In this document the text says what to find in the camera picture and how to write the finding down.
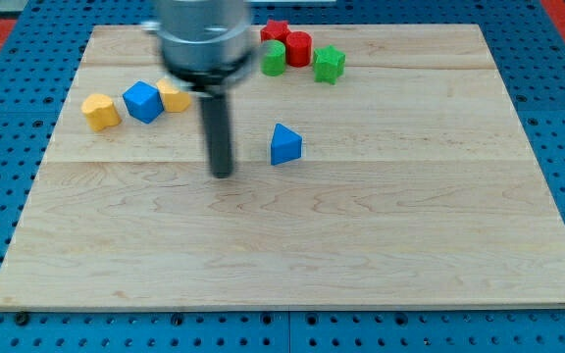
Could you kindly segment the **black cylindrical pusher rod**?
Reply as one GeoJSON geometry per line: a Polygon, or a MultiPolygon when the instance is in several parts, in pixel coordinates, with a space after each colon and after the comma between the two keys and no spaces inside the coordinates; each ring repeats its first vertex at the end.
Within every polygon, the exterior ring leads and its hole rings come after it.
{"type": "Polygon", "coordinates": [[[215,178],[230,177],[233,172],[231,119],[226,93],[199,99],[210,173],[215,178]]]}

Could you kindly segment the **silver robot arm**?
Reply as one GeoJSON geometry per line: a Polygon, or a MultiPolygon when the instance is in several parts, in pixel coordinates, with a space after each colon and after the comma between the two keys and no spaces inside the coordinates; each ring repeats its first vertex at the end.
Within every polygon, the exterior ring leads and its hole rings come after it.
{"type": "Polygon", "coordinates": [[[234,169],[229,92],[254,70],[260,48],[244,0],[155,0],[141,27],[157,36],[162,63],[176,84],[197,95],[210,174],[234,169]]]}

